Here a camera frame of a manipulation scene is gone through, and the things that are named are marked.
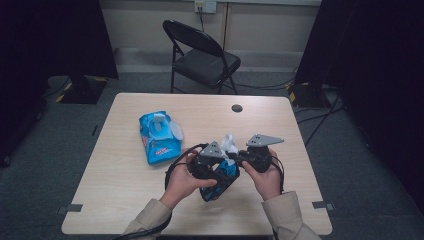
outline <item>wooden table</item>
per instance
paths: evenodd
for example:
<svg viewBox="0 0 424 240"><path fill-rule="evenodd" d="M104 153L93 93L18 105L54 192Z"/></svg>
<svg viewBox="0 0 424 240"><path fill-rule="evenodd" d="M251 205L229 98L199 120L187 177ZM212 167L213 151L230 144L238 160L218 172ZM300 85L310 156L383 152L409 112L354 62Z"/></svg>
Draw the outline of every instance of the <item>wooden table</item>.
<svg viewBox="0 0 424 240"><path fill-rule="evenodd" d="M236 113L232 106L243 111ZM139 133L138 119L165 110L184 133L183 147L222 141L233 134L236 146L255 133L284 138L271 145L285 167L285 190L299 196L303 219L316 233L330 234L332 226L322 201L299 128L284 97L118 94L75 193L72 204L81 212L68 212L65 234L120 234L151 198L164 192L165 171L172 161L150 166ZM213 202L204 202L198 191L180 202L162 234L271 235L253 181L241 169L240 177Z"/></svg>

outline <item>wall outlet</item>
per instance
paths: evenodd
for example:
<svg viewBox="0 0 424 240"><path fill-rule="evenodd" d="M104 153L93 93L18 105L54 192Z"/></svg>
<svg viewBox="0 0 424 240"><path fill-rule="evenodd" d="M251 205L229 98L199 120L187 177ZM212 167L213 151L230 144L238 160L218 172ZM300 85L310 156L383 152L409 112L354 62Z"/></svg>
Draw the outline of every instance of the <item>wall outlet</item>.
<svg viewBox="0 0 424 240"><path fill-rule="evenodd" d="M206 12L205 1L194 1L194 12Z"/></svg>
<svg viewBox="0 0 424 240"><path fill-rule="evenodd" d="M216 1L194 1L194 12L216 13Z"/></svg>

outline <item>black cable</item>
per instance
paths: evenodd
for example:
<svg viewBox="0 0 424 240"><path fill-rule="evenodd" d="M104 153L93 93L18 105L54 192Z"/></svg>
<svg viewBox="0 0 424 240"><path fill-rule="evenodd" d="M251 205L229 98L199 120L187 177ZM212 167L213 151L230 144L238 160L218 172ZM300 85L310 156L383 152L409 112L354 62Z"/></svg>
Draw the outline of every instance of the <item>black cable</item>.
<svg viewBox="0 0 424 240"><path fill-rule="evenodd" d="M327 111L327 109L325 109L325 108L306 108L306 109L301 109L299 111L294 112L294 115L301 113L301 112L305 112L305 111Z"/></svg>
<svg viewBox="0 0 424 240"><path fill-rule="evenodd" d="M281 170L282 170L282 173L284 173L284 166L283 166L283 163L281 162L281 160L280 159L278 159L277 157L274 157L274 156L271 156L272 158L274 158L274 159L276 159L277 161L278 161L278 164L279 165L277 165L275 162L271 162L271 164L274 166L274 167L276 167L277 169L279 168L279 167L281 167Z"/></svg>
<svg viewBox="0 0 424 240"><path fill-rule="evenodd" d="M49 97L49 96L51 96L51 95L53 95L53 94L55 94L55 93L57 93L60 89L63 89L63 87L66 85L66 83L69 81L69 76L66 78L66 81L59 87L59 88L57 88L56 90L54 90L53 92L51 92L51 93L48 93L48 94L46 94L46 95L44 95L42 98L46 98L46 97Z"/></svg>
<svg viewBox="0 0 424 240"><path fill-rule="evenodd" d="M283 83L279 83L279 84L275 84L275 85L269 85L269 86L253 86L253 85L237 84L237 83L236 83L236 85L240 86L240 87L252 88L252 89L256 89L256 90L271 90L272 91L272 90L286 89L286 87L280 87L280 86L284 86L284 85L286 85L287 83L289 83L293 80L294 80L294 78L292 78L288 81L285 81Z"/></svg>
<svg viewBox="0 0 424 240"><path fill-rule="evenodd" d="M128 234L125 234L125 235L120 235L118 237L113 238L112 240L136 239L136 238L147 237L147 236L153 235L155 233L159 233L169 225L171 218L172 218L172 213L164 223L162 223L161 225L159 225L157 227L154 227L152 229L145 230L145 231L142 231L142 232L134 232L134 233L128 233Z"/></svg>
<svg viewBox="0 0 424 240"><path fill-rule="evenodd" d="M205 29L203 28L203 8L202 7L197 7L197 10L199 11L199 15L200 15L200 23L202 23L202 32L205 32Z"/></svg>
<svg viewBox="0 0 424 240"><path fill-rule="evenodd" d="M313 117L313 118L309 118L309 119L304 119L304 120L302 120L302 121L299 121L299 122L297 122L297 124L299 124L299 123L301 123L301 122L305 122L305 121L307 121L307 120L311 120L311 119L316 119L316 118L320 118L320 117L324 117L323 119L321 119L321 122L316 126L316 128L314 129L314 131L311 133L311 135L309 135L309 138L308 138L308 140L306 140L306 142L305 142L305 147L306 146L308 146L308 144L309 144L309 142L311 141L311 139L312 139L312 137L315 135L315 133L318 131L318 129L319 129L319 127L322 125L322 123L324 123L324 121L325 121L325 119L327 119L327 117L328 116L330 116L332 113L335 113L335 112L337 112L337 111L340 111L341 109L343 109L343 107L344 107L344 105L342 105L342 107L340 107L339 109L337 109L336 111L333 111L334 110L334 108L336 107L336 105L337 105L337 101L339 100L339 97L340 97L340 90L339 90L339 92L337 93L337 97L336 97L336 100L334 100L334 103L333 103L333 106L331 107L331 109L326 113L326 114L324 114L324 115L320 115L320 116L317 116L317 117Z"/></svg>
<svg viewBox="0 0 424 240"><path fill-rule="evenodd" d="M181 159L183 159L183 157L185 157L185 156L188 156L188 154L191 152L191 151L193 151L194 149L196 149L196 148L205 148L205 147L207 147L208 146L208 144L204 144L204 143L200 143L200 144L197 144L197 145L195 145L195 146L193 146L193 147L191 147L191 148L189 148L189 149L187 149L185 152L183 152L171 165L177 165L178 164L178 162L181 160Z"/></svg>
<svg viewBox="0 0 424 240"><path fill-rule="evenodd" d="M226 49L227 47L226 47L226 44L227 44L227 25L229 24L228 23L228 12L229 11L225 11L225 24L224 24L224 39L223 39L223 43L222 43L222 49Z"/></svg>
<svg viewBox="0 0 424 240"><path fill-rule="evenodd" d="M293 68L293 71L292 71L292 73L293 73L293 76L294 77L296 77L296 74L297 74L297 70L299 69L299 67L295 67L295 68Z"/></svg>
<svg viewBox="0 0 424 240"><path fill-rule="evenodd" d="M179 166L179 165L190 165L188 163L176 163L175 166Z"/></svg>

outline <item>hand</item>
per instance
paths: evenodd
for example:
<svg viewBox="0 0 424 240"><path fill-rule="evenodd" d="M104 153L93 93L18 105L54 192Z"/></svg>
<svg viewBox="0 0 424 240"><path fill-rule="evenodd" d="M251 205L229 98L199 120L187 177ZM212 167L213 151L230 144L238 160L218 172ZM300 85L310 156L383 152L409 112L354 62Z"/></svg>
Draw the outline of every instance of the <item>hand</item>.
<svg viewBox="0 0 424 240"><path fill-rule="evenodd" d="M273 156L272 161L278 165L276 160L277 153L275 153L272 149L269 149L269 153ZM253 179L256 190L258 190L264 201L281 195L280 173L274 165L271 164L268 171L259 173L248 162L243 161L242 164L243 168Z"/></svg>
<svg viewBox="0 0 424 240"><path fill-rule="evenodd" d="M183 157L179 163L190 163L196 157L198 152L193 150L189 156ZM212 187L216 185L215 179L197 179L187 170L186 164L181 164L175 167L169 178L168 187L165 193L159 199L169 209L174 209L175 206L184 198L188 197L197 188Z"/></svg>

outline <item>jacket sleeve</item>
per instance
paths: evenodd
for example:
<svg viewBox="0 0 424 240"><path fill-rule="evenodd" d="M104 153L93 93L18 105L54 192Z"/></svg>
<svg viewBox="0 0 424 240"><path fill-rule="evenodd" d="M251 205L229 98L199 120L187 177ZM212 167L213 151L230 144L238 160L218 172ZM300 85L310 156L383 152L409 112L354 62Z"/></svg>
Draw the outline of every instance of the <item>jacket sleeve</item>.
<svg viewBox="0 0 424 240"><path fill-rule="evenodd" d="M171 215L172 210L163 205L156 199L151 199L146 207L131 221L123 234L142 232L157 227L164 223ZM156 233L147 237L137 238L143 240L156 239L160 233Z"/></svg>
<svg viewBox="0 0 424 240"><path fill-rule="evenodd" d="M284 193L262 203L272 228L281 240L321 239L303 223L296 192Z"/></svg>

